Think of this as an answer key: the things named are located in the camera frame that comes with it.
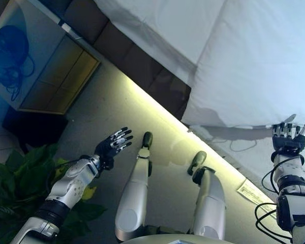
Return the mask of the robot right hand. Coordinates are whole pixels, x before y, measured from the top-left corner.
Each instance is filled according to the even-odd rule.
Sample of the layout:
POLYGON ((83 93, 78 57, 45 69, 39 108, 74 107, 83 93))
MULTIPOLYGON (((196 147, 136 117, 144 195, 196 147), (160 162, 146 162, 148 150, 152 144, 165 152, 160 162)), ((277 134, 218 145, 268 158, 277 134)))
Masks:
POLYGON ((275 151, 299 153, 305 149, 305 124, 293 127, 293 123, 272 126, 272 144, 275 151))

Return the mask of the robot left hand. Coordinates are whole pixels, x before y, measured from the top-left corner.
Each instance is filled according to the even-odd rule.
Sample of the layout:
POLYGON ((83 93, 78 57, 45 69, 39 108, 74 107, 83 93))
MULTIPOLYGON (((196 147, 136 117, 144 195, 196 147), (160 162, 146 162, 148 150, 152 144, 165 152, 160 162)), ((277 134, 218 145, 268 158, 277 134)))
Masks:
POLYGON ((111 170, 114 166, 114 157, 129 147, 133 136, 128 127, 123 127, 101 141, 95 148, 94 155, 99 157, 100 170, 111 170))

